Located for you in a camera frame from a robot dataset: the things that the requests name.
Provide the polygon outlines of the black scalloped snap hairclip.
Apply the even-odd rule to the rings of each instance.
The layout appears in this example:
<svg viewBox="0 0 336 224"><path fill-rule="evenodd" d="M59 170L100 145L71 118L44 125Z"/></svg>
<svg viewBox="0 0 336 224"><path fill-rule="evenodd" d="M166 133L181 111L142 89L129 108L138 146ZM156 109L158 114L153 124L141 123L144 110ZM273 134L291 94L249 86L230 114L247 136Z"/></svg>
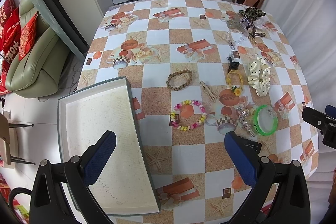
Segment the black scalloped snap hairclip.
<svg viewBox="0 0 336 224"><path fill-rule="evenodd" d="M240 146L252 149L253 151L256 152L256 154L259 154L261 152L262 144L256 141L238 136L238 143Z"/></svg>

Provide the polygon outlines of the green translucent bangle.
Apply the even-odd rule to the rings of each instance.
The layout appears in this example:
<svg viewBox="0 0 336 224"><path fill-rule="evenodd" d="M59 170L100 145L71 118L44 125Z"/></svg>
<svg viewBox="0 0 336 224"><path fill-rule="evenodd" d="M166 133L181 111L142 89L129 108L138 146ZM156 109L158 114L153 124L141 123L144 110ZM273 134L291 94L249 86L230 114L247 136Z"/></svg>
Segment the green translucent bangle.
<svg viewBox="0 0 336 224"><path fill-rule="evenodd" d="M278 126L277 113L269 105L259 106L253 115L253 129L262 136L276 132Z"/></svg>

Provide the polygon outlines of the silver rhinestone chain brooch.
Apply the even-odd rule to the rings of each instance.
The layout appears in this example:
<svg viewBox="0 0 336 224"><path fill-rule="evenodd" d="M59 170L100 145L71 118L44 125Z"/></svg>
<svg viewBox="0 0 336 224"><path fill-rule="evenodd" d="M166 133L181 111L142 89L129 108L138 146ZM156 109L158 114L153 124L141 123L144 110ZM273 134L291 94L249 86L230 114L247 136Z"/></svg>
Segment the silver rhinestone chain brooch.
<svg viewBox="0 0 336 224"><path fill-rule="evenodd" d="M236 111L238 112L238 121L241 124L241 127L249 133L251 137L255 137L256 133L253 130L253 124L251 122L252 118L249 109L239 106L236 108Z"/></svg>

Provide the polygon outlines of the cream polka dot scrunchie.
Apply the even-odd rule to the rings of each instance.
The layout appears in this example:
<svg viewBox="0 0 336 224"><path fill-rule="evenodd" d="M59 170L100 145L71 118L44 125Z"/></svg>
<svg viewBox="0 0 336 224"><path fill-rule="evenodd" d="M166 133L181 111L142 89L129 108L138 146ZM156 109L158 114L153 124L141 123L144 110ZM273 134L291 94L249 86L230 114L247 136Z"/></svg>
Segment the cream polka dot scrunchie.
<svg viewBox="0 0 336 224"><path fill-rule="evenodd" d="M265 97L270 89L270 66L263 57L256 57L248 64L248 85L259 97Z"/></svg>

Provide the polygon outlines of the beige wooden hair clip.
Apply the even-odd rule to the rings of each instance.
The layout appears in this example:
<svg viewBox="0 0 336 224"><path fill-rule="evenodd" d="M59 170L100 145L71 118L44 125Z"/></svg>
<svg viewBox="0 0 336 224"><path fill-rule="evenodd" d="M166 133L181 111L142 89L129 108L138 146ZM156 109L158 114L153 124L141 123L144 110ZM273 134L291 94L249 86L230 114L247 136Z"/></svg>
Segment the beige wooden hair clip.
<svg viewBox="0 0 336 224"><path fill-rule="evenodd" d="M219 99L219 95L213 91L210 86L206 85L203 81L200 81L199 84L202 88L202 91L209 97L211 102L215 102Z"/></svg>

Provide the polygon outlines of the black small claw clip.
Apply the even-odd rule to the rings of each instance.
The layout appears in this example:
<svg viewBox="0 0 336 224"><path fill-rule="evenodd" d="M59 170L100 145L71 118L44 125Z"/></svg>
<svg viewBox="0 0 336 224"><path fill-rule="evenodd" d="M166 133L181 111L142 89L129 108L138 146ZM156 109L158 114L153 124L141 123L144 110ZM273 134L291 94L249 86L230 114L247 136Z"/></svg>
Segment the black small claw clip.
<svg viewBox="0 0 336 224"><path fill-rule="evenodd" d="M231 56L227 57L227 59L229 61L228 72L238 70L240 63L237 61L234 61L234 59Z"/></svg>

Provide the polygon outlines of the white shallow tray box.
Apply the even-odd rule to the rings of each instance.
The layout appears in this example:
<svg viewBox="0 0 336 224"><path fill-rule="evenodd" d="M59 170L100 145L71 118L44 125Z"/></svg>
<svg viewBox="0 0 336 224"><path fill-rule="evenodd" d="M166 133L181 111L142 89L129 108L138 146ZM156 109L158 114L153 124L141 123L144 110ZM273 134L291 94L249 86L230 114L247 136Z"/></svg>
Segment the white shallow tray box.
<svg viewBox="0 0 336 224"><path fill-rule="evenodd" d="M106 214L160 212L126 77L60 98L58 135L61 159L83 158L80 169L84 185Z"/></svg>

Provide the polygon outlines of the wooden chair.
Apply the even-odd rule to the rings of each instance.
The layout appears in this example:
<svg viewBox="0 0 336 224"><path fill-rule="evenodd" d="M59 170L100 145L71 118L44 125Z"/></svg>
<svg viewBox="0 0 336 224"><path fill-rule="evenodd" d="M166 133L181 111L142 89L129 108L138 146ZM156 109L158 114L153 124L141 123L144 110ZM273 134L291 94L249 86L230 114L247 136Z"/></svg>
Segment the wooden chair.
<svg viewBox="0 0 336 224"><path fill-rule="evenodd" d="M1 167L14 169L16 164L35 165L18 156L17 128L33 127L33 124L11 123L1 114Z"/></svg>

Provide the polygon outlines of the green leather sofa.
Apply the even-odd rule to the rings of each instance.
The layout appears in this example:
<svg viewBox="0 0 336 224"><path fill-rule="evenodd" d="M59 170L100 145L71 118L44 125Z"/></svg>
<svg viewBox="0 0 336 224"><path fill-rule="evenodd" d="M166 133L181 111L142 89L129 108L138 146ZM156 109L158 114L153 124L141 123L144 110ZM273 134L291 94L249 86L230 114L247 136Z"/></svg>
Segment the green leather sofa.
<svg viewBox="0 0 336 224"><path fill-rule="evenodd" d="M6 76L6 88L24 98L46 97L58 92L60 76L70 49L41 15L37 36L29 53L16 56Z"/></svg>

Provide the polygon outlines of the checkered printed tablecloth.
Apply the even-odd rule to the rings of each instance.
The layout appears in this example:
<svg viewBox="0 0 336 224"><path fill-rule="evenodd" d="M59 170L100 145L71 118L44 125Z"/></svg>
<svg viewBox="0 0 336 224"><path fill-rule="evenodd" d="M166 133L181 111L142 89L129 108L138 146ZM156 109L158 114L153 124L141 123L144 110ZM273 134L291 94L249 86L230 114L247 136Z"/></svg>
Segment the checkered printed tablecloth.
<svg viewBox="0 0 336 224"><path fill-rule="evenodd" d="M230 49L224 35L237 32L227 19L241 5L216 0L150 0L111 7L103 16L79 81L84 88L124 76L144 118L139 130L156 188L188 178L198 195L155 215L114 217L115 223L221 223L242 204L245 185L224 148L223 131L235 126L233 110L269 105L276 132L256 135L261 154L275 162L299 160L306 177L318 167L318 135L302 120L311 96L292 47L271 14L261 20L264 38ZM228 72L231 56L240 63ZM270 89L259 97L248 85L248 64L263 57ZM199 84L219 95L211 102Z"/></svg>

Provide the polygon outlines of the leopard print bow clip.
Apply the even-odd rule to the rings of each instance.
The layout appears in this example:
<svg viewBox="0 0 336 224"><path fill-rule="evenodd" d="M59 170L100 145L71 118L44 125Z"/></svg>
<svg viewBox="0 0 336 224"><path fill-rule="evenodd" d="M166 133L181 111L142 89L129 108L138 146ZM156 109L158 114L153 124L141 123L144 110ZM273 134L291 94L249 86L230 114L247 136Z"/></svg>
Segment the leopard print bow clip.
<svg viewBox="0 0 336 224"><path fill-rule="evenodd" d="M256 7L248 7L245 10L239 10L239 14L250 22L257 20L259 17L266 16L266 13L263 10Z"/></svg>

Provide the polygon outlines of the silver glitter hair bow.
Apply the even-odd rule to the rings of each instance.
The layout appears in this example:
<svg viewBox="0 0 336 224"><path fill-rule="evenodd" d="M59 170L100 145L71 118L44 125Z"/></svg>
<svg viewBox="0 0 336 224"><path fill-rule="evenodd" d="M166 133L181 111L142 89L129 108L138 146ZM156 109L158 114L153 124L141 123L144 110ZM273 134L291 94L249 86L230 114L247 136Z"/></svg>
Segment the silver glitter hair bow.
<svg viewBox="0 0 336 224"><path fill-rule="evenodd" d="M244 24L242 23L242 21L238 18L238 19L229 19L227 21L227 27L230 30L238 30L238 32L242 33L244 36L248 36L248 30L246 29L246 27L244 26Z"/></svg>

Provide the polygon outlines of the red embroidered cushion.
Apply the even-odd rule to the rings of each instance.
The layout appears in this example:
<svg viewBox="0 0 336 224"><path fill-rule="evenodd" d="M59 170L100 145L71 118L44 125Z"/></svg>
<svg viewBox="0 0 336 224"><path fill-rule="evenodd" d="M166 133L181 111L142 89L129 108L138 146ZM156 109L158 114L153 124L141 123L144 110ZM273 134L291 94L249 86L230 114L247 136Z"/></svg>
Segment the red embroidered cushion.
<svg viewBox="0 0 336 224"><path fill-rule="evenodd" d="M39 12L37 11L29 22L21 30L19 41L19 61L21 61L31 50L37 35L37 19Z"/></svg>

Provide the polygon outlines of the clear bead keychain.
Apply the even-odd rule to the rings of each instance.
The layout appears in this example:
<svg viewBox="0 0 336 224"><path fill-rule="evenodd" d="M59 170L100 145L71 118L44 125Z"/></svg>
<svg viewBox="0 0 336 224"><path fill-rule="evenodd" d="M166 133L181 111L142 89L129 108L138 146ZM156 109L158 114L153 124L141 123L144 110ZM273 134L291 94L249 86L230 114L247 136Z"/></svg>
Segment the clear bead keychain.
<svg viewBox="0 0 336 224"><path fill-rule="evenodd" d="M224 38L232 50L235 50L237 45L245 41L245 36L237 32L226 32Z"/></svg>

